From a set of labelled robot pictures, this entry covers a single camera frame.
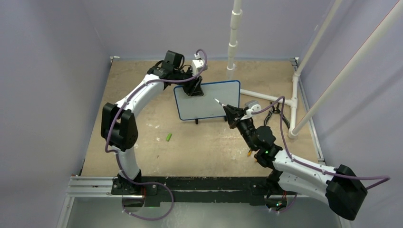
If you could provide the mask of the white green whiteboard marker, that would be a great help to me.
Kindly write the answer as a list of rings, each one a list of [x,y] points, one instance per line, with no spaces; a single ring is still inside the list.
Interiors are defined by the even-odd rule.
[[[226,105],[220,102],[218,99],[214,98],[214,100],[222,107],[225,107]]]

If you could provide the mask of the blue framed whiteboard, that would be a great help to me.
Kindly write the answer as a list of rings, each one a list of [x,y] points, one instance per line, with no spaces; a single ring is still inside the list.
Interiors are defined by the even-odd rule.
[[[239,107],[240,88],[239,80],[202,83],[203,95],[188,96],[181,86],[176,86],[173,94],[179,119],[191,121],[224,117],[225,112],[216,99],[225,105]]]

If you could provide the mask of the green marker cap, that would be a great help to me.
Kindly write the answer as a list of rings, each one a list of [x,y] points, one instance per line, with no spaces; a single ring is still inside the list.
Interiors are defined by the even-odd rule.
[[[169,141],[170,141],[170,139],[171,139],[172,135],[173,135],[172,133],[169,133],[169,134],[167,135],[167,137],[166,137],[166,141],[167,141],[167,142],[169,142]]]

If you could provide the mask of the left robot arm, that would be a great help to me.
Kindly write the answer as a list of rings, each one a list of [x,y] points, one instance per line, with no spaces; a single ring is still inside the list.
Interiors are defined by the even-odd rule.
[[[138,139],[136,118],[156,96],[170,85],[182,86],[188,96],[202,96],[202,76],[207,54],[198,49],[195,59],[185,67],[182,54],[168,50],[165,58],[148,69],[139,85],[118,102],[106,103],[102,109],[101,136],[106,140],[105,152],[113,153],[119,167],[118,179],[129,194],[142,187],[141,170],[137,165],[134,145]]]

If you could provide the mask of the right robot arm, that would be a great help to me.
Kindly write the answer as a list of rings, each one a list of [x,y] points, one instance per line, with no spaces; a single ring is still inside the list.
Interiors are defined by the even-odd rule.
[[[257,163],[272,170],[267,178],[270,192],[300,193],[325,203],[344,219],[355,220],[368,190],[350,167],[320,165],[288,154],[275,144],[270,127],[254,126],[246,108],[228,104],[223,110],[230,128],[238,129]]]

